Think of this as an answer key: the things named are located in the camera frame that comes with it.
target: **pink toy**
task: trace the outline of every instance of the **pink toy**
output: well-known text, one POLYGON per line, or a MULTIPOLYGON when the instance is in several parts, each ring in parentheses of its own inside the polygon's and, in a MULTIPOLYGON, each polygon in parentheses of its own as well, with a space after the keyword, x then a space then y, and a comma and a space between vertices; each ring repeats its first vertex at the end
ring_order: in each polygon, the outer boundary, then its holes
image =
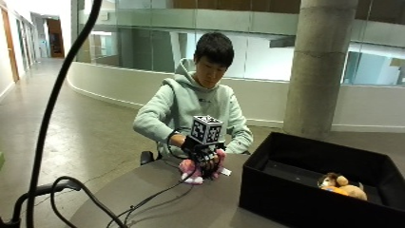
MULTIPOLYGON (((213 172, 213 178, 217 178, 219 172, 222 171, 222 168, 223 168, 222 164, 223 164, 225 157, 226 157, 226 154, 221 149, 217 149, 215 153, 218 156, 218 166, 217 166, 217 170, 213 172)), ((178 168, 182 173, 181 179, 183 179, 193 171, 194 162, 191 160, 182 160, 178 165, 178 168)), ((197 164, 197 169, 195 169, 194 173, 191 174, 191 176, 185 180, 185 183, 202 184, 202 181, 203 180, 201 178, 201 168, 197 164)))

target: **hoodie sleeve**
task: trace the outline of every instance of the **hoodie sleeve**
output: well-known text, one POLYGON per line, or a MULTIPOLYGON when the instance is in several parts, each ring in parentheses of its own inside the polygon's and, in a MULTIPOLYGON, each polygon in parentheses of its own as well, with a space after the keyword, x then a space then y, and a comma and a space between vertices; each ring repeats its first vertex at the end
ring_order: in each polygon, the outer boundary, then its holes
POLYGON ((230 110, 226 134, 231 136, 231 140, 226 145, 226 153, 242 153, 253 143, 251 132, 245 125, 245 118, 241 115, 241 107, 235 95, 230 95, 230 110))
POLYGON ((171 132, 171 129, 162 122, 165 116, 169 115, 171 105, 171 88, 169 85, 162 85, 150 101, 138 110, 133 122, 134 130, 155 142, 166 143, 166 136, 171 132))

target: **young man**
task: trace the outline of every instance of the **young man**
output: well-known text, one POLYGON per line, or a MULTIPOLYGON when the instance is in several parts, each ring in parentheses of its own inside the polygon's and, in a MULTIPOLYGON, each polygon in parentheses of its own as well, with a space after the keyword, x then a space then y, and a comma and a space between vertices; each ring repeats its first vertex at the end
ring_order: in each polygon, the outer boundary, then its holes
POLYGON ((175 146, 170 148, 177 155, 183 154, 179 148, 190 131, 170 133, 179 127, 190 128, 193 116, 209 115, 223 122, 218 141, 225 141, 225 134, 231 136, 226 153, 242 153, 251 144, 253 136, 234 92, 229 86, 218 84, 233 57, 229 38, 218 32, 203 34, 197 42, 193 61, 181 60, 173 79, 163 79, 151 100, 138 110, 133 128, 158 142, 163 156, 169 156, 166 142, 175 146))

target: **black hair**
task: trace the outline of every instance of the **black hair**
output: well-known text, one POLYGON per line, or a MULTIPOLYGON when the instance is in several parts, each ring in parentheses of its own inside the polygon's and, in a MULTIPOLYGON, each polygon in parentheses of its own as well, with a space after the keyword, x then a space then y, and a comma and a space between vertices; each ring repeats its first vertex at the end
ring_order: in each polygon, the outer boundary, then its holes
POLYGON ((205 56, 210 62, 229 67, 234 57, 231 41, 219 32, 205 33, 197 42, 193 56, 195 62, 205 56))

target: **glass railing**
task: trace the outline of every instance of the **glass railing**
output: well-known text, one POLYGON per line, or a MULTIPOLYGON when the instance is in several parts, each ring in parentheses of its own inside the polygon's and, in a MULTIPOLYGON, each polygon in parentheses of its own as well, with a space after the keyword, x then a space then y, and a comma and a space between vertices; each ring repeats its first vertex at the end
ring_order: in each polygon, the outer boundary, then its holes
MULTIPOLYGON (((89 4, 78 1, 78 29, 89 4)), ((105 0, 77 61, 173 72, 217 30, 235 51, 225 77, 287 81, 298 11, 298 0, 105 0)), ((405 2, 360 0, 350 40, 340 83, 403 85, 405 2)))

